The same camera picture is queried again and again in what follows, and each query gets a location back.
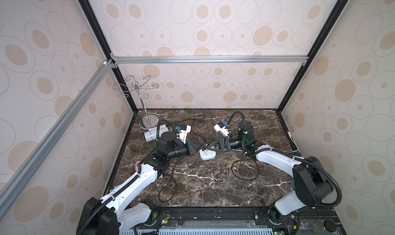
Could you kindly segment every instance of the marble table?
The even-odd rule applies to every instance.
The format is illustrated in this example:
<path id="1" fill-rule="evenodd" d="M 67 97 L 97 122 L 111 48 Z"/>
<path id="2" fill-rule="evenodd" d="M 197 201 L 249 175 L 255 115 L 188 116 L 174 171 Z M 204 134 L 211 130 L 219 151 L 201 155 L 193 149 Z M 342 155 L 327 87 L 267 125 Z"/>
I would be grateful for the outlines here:
<path id="1" fill-rule="evenodd" d="M 150 114 L 156 114 L 170 122 L 193 118 L 198 114 L 206 114 L 203 120 L 194 122 L 191 131 L 203 136 L 207 143 L 219 137 L 213 126 L 218 122 L 227 122 L 234 111 L 230 109 L 148 110 Z M 246 120 L 249 120 L 254 126 L 257 139 L 265 141 L 272 147 L 284 152 L 292 151 L 284 129 L 281 127 L 274 111 L 251 109 L 241 111 L 245 114 Z M 139 121 L 142 116 L 142 113 L 139 113 L 136 121 Z M 240 116 L 235 115 L 231 123 L 233 134 L 236 134 L 239 121 Z M 191 123 L 192 120 L 184 122 L 184 124 Z M 203 140 L 196 134 L 189 133 L 187 140 L 191 138 Z M 146 154 L 153 150 L 154 146 L 155 142 L 147 143 L 145 141 L 143 131 L 136 122 L 133 125 L 112 187 L 128 179 L 135 172 L 136 161 L 143 159 Z M 246 158 L 240 153 L 240 151 L 234 150 L 227 153 L 218 153 L 214 159 L 208 161 L 201 160 L 198 153 L 185 157 L 175 167 L 173 176 L 177 182 L 177 192 L 170 201 L 162 203 L 158 199 L 159 190 L 170 179 L 170 177 L 165 177 L 146 187 L 132 201 L 131 205 L 148 199 L 160 207 L 261 206 L 261 199 L 265 201 L 266 205 L 269 205 L 291 191 L 289 175 L 261 162 L 258 162 L 259 177 L 254 181 L 236 178 L 231 171 L 231 165 L 236 160 Z M 171 161 L 168 172 L 176 162 L 176 159 Z M 242 178 L 253 178 L 257 174 L 256 165 L 252 160 L 239 162 L 234 167 L 235 173 Z M 170 198 L 173 192 L 174 183 L 171 182 L 161 193 L 161 199 Z"/>

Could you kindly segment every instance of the white plastic block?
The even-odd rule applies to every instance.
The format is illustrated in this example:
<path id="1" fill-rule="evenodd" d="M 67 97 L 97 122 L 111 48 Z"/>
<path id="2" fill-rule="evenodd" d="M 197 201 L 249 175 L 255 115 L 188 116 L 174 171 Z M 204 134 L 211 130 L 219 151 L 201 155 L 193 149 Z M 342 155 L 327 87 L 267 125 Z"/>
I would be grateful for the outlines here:
<path id="1" fill-rule="evenodd" d="M 216 152 L 208 150 L 208 149 L 206 149 L 204 151 L 202 149 L 200 149 L 199 150 L 199 154 L 200 154 L 200 158 L 202 160 L 209 160 L 209 159 L 214 159 L 215 158 Z"/>
<path id="2" fill-rule="evenodd" d="M 159 137 L 162 136 L 164 132 L 168 132 L 169 129 L 165 124 L 159 126 Z M 144 132 L 144 137 L 147 142 L 156 140 L 156 127 L 148 129 L 147 132 Z"/>
<path id="3" fill-rule="evenodd" d="M 221 127 L 218 124 L 216 124 L 216 125 L 214 125 L 214 130 L 215 130 L 215 132 L 218 132 L 221 130 Z"/>

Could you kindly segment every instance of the round metal base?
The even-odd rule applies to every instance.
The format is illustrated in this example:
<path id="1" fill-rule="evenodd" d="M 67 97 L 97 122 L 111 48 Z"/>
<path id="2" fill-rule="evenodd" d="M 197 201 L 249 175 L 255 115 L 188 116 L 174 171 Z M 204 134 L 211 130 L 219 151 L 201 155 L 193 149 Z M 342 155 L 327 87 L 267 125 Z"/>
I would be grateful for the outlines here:
<path id="1" fill-rule="evenodd" d="M 148 123 L 146 116 L 143 116 L 143 118 L 140 120 L 139 125 L 140 125 L 141 129 L 148 130 L 148 129 L 154 128 L 158 125 L 158 121 L 159 121 L 158 116 L 149 114 L 148 119 L 149 119 L 151 125 Z"/>

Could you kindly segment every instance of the wallpaper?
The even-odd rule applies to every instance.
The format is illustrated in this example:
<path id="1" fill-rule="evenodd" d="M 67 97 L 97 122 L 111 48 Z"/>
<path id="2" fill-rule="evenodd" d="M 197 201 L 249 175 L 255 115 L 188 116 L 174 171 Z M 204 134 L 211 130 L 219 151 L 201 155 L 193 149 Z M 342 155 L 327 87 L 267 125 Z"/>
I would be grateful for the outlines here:
<path id="1" fill-rule="evenodd" d="M 119 56 L 307 54 L 337 0 L 90 0 Z"/>
<path id="2" fill-rule="evenodd" d="M 123 76 L 144 83 L 146 108 L 277 108 L 301 63 L 120 64 Z M 138 108 L 141 102 L 131 93 Z"/>
<path id="3" fill-rule="evenodd" d="M 0 0 L 0 189 L 102 65 L 76 0 Z"/>
<path id="4" fill-rule="evenodd" d="M 340 184 L 349 235 L 395 231 L 394 53 L 395 0 L 351 0 L 282 113 Z"/>
<path id="5" fill-rule="evenodd" d="M 72 235 L 85 202 L 100 198 L 132 111 L 107 73 L 0 222 L 1 235 Z"/>

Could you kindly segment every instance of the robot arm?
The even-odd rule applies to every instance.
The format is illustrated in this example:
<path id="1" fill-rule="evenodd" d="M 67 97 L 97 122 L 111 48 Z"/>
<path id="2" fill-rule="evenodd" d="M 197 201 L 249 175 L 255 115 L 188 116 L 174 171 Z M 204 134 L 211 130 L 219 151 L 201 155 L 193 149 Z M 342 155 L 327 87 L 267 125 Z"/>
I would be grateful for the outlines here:
<path id="1" fill-rule="evenodd" d="M 243 148 L 246 156 L 270 164 L 294 178 L 294 190 L 269 206 L 267 215 L 273 224 L 280 224 L 289 213 L 304 207 L 317 205 L 334 207 L 340 203 L 342 197 L 340 187 L 323 170 L 317 158 L 311 156 L 305 159 L 293 156 L 259 142 L 254 137 L 254 127 L 248 121 L 239 122 L 238 137 L 232 137 L 229 122 L 218 123 L 214 129 L 224 137 L 207 145 L 207 149 L 201 150 L 200 154 L 203 151 L 215 154 L 215 152 Z M 337 192 L 336 201 L 331 204 L 322 203 L 322 200 L 334 189 Z"/>
<path id="2" fill-rule="evenodd" d="M 91 198 L 85 203 L 77 234 L 118 235 L 146 222 L 151 214 L 147 204 L 138 203 L 129 209 L 126 209 L 127 206 L 169 168 L 171 159 L 195 154 L 195 144 L 205 148 L 204 143 L 194 140 L 184 143 L 176 134 L 164 132 L 158 139 L 155 152 L 138 164 L 136 173 L 100 200 Z"/>
<path id="3" fill-rule="evenodd" d="M 178 134 L 178 137 L 172 132 L 164 132 L 158 138 L 155 152 L 139 163 L 136 173 L 100 200 L 91 198 L 85 203 L 77 235 L 118 235 L 139 223 L 146 222 L 151 214 L 151 208 L 147 204 L 139 203 L 125 210 L 126 207 L 145 187 L 168 169 L 171 159 L 195 154 L 195 144 L 201 145 L 201 157 L 202 153 L 208 153 L 209 156 L 211 153 L 210 158 L 215 157 L 215 152 L 242 148 L 246 156 L 273 165 L 294 178 L 294 190 L 272 203 L 268 212 L 264 214 L 269 216 L 273 224 L 280 224 L 286 215 L 306 206 L 315 207 L 320 204 L 334 207 L 340 203 L 340 187 L 322 169 L 318 159 L 292 156 L 257 141 L 250 122 L 243 120 L 239 123 L 238 137 L 232 137 L 229 123 L 217 124 L 215 130 L 224 137 L 207 146 L 194 140 L 186 142 L 186 133 L 190 132 L 190 128 L 181 130 L 184 130 L 185 134 Z M 321 203 L 333 189 L 336 189 L 338 195 L 336 201 L 331 204 Z"/>

